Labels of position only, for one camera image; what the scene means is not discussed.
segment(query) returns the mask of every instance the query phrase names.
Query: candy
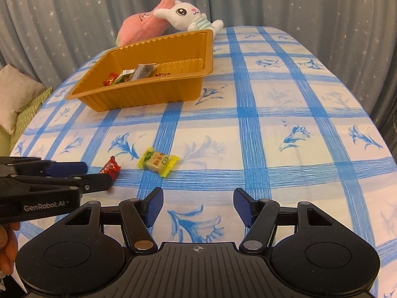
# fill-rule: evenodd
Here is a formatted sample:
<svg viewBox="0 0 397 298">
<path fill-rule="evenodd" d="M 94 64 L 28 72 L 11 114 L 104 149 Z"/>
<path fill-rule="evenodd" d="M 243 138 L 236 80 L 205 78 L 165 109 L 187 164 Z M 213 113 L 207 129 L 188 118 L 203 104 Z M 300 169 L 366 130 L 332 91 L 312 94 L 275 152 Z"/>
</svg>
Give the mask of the candy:
<svg viewBox="0 0 397 298">
<path fill-rule="evenodd" d="M 112 177 L 113 182 L 117 179 L 120 173 L 121 167 L 117 164 L 114 156 L 110 157 L 110 160 L 99 172 L 100 174 L 109 174 Z"/>
<path fill-rule="evenodd" d="M 152 147 L 146 149 L 138 161 L 138 168 L 157 172 L 161 177 L 166 177 L 179 160 L 177 156 L 170 156 L 155 151 Z"/>
<path fill-rule="evenodd" d="M 112 85 L 128 82 L 132 74 L 135 72 L 135 69 L 124 69 L 122 73 L 114 80 Z"/>
<path fill-rule="evenodd" d="M 138 64 L 135 72 L 131 75 L 130 80 L 144 79 L 150 77 L 157 65 L 153 64 Z"/>
<path fill-rule="evenodd" d="M 108 78 L 107 80 L 104 80 L 103 84 L 104 84 L 105 86 L 112 85 L 112 83 L 114 82 L 114 80 L 115 80 L 117 77 L 118 77 L 117 74 L 115 74 L 115 73 L 110 73 L 110 74 L 109 74 L 109 78 Z"/>
</svg>

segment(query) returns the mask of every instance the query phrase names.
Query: plush toy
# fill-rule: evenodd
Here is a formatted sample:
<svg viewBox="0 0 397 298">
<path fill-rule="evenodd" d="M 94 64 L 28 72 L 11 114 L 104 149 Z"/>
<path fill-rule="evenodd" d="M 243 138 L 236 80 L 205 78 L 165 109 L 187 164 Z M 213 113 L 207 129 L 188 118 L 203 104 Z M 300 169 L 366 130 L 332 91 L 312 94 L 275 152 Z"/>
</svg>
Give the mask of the plush toy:
<svg viewBox="0 0 397 298">
<path fill-rule="evenodd" d="M 223 21 L 215 20 L 213 23 L 207 20 L 205 13 L 188 2 L 175 1 L 172 8 L 158 8 L 153 15 L 159 19 L 166 19 L 177 30 L 194 31 L 211 29 L 214 38 L 223 29 Z"/>
<path fill-rule="evenodd" d="M 167 10 L 175 5 L 175 0 L 161 0 L 154 10 Z M 117 35 L 116 46 L 122 47 L 131 43 L 161 36 L 168 28 L 169 22 L 153 16 L 153 11 L 137 13 L 124 20 Z"/>
</svg>

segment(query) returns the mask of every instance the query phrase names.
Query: crosshair symbol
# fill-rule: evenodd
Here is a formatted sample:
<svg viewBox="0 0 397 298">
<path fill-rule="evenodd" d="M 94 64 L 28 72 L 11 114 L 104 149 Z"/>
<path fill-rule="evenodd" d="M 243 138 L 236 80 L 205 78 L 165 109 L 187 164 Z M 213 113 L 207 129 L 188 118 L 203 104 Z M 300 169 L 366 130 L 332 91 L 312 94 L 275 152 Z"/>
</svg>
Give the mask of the crosshair symbol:
<svg viewBox="0 0 397 298">
<path fill-rule="evenodd" d="M 200 253 L 202 250 L 205 250 L 202 246 L 195 246 L 192 248 L 192 250 L 195 250 L 197 253 Z"/>
</svg>

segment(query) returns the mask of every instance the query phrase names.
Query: human hand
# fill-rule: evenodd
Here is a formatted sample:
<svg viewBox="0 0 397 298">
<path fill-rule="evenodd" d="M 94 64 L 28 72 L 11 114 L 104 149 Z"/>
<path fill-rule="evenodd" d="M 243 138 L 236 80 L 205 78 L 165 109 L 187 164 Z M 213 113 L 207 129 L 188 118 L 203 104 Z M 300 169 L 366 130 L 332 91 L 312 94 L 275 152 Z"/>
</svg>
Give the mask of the human hand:
<svg viewBox="0 0 397 298">
<path fill-rule="evenodd" d="M 20 223 L 0 225 L 0 271 L 12 275 L 15 258 L 18 252 L 18 240 L 14 231 L 18 231 Z"/>
</svg>

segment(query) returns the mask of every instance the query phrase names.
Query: metal screw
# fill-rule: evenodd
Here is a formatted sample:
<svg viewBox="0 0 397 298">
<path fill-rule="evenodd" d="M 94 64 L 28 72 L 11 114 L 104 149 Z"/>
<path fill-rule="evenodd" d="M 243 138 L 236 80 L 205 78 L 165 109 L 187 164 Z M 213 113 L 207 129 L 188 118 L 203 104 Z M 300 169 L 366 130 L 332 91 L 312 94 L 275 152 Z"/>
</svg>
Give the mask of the metal screw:
<svg viewBox="0 0 397 298">
<path fill-rule="evenodd" d="M 256 240 L 245 241 L 243 247 L 247 250 L 259 250 L 262 247 L 262 243 Z"/>
<path fill-rule="evenodd" d="M 154 247 L 154 244 L 151 241 L 141 240 L 141 241 L 135 242 L 134 246 L 138 250 L 150 250 L 151 248 Z"/>
</svg>

